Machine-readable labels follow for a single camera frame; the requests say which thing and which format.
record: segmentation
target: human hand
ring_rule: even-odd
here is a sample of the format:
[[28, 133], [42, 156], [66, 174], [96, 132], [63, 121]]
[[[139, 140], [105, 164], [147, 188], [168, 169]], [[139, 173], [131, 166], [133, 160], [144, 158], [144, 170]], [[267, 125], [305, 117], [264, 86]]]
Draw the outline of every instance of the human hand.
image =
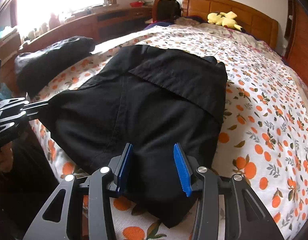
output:
[[12, 152], [12, 142], [1, 147], [0, 152], [0, 171], [10, 172], [13, 167], [13, 152]]

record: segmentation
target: bed sheet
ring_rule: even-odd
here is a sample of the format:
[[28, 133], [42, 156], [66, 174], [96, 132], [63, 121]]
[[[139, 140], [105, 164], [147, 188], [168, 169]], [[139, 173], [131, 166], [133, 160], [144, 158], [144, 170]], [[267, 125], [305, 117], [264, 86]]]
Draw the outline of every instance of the bed sheet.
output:
[[[292, 239], [308, 218], [308, 103], [295, 73], [265, 42], [215, 25], [156, 26], [98, 45], [94, 55], [60, 73], [35, 100], [78, 89], [121, 47], [133, 44], [182, 49], [200, 57], [214, 56], [225, 63], [228, 82], [224, 123], [212, 169], [227, 177], [242, 174], [284, 238]], [[31, 126], [59, 180], [70, 173], [86, 175], [38, 120], [31, 121]], [[191, 237], [195, 206], [181, 224], [168, 229], [126, 198], [112, 199], [111, 205], [118, 239]], [[221, 239], [221, 207], [219, 219]]]

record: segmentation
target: stuffed animal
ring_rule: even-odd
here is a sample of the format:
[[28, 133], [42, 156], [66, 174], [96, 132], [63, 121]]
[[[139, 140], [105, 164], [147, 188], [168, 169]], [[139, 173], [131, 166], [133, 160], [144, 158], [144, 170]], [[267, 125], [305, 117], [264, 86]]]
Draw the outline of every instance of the stuffed animal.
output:
[[245, 30], [243, 27], [237, 25], [237, 22], [234, 20], [237, 17], [237, 15], [233, 12], [229, 13], [210, 13], [207, 16], [208, 23], [210, 24], [216, 24], [218, 26], [223, 26], [230, 29], [236, 29], [240, 32], [244, 32]]

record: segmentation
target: metal screw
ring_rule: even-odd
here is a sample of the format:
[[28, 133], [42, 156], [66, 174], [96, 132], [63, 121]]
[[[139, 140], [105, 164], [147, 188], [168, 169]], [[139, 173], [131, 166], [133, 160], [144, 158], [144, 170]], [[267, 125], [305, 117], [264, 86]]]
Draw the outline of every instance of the metal screw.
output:
[[198, 167], [197, 170], [198, 170], [198, 172], [200, 172], [200, 173], [205, 173], [205, 172], [207, 172], [207, 168], [204, 167], [204, 166]]
[[101, 173], [108, 173], [109, 171], [110, 171], [109, 167], [102, 167], [102, 168], [100, 168], [100, 172]]
[[72, 181], [74, 179], [74, 175], [73, 174], [69, 174], [65, 177], [66, 181]]
[[242, 179], [243, 179], [243, 177], [240, 176], [239, 174], [235, 174], [235, 175], [234, 175], [234, 180], [236, 180], [236, 181], [241, 181]]

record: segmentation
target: plastic container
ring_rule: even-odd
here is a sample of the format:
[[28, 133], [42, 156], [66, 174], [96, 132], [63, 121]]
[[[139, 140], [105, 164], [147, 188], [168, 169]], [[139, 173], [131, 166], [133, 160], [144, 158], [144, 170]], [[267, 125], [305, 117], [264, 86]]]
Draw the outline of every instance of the plastic container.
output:
[[136, 7], [142, 7], [143, 4], [144, 4], [143, 2], [131, 2], [130, 6], [132, 6], [133, 8], [136, 8]]

